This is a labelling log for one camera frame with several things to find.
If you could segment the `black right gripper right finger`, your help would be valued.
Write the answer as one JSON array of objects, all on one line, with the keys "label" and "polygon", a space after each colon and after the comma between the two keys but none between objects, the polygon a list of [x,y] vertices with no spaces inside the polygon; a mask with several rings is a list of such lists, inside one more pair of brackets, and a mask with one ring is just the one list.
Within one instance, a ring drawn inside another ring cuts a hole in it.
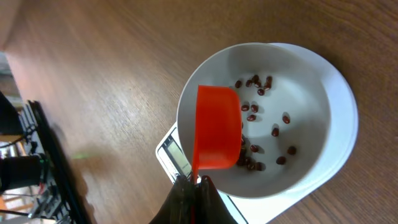
[{"label": "black right gripper right finger", "polygon": [[195,223],[198,224],[237,224],[229,213],[213,181],[207,175],[195,188]]}]

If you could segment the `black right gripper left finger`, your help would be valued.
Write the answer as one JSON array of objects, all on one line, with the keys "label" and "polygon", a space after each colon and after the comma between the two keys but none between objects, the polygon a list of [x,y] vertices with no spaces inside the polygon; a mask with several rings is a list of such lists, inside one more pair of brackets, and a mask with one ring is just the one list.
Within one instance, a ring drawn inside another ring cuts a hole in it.
[{"label": "black right gripper left finger", "polygon": [[150,224],[189,224],[191,223],[194,186],[184,175],[177,177],[165,202]]}]

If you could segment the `red plastic measuring scoop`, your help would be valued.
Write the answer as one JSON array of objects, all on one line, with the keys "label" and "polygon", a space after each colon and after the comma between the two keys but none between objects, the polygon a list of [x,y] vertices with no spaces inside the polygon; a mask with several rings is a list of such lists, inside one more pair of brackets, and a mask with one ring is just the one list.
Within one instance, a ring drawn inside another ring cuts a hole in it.
[{"label": "red plastic measuring scoop", "polygon": [[200,85],[197,90],[191,180],[200,169],[227,169],[238,160],[241,135],[239,98],[228,87]]}]

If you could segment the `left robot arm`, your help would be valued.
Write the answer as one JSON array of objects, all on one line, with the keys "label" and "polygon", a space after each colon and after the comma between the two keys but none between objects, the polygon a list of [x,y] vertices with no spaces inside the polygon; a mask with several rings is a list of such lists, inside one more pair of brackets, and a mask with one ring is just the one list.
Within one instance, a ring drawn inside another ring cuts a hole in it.
[{"label": "left robot arm", "polygon": [[[37,126],[29,124],[23,127],[21,115],[15,107],[1,94],[1,136],[15,135],[16,139],[6,141],[1,149],[17,149],[19,144],[30,142]],[[42,186],[48,176],[48,161],[42,153],[37,153],[38,143],[32,143],[31,152],[6,155],[1,158],[1,192],[33,185]]]}]

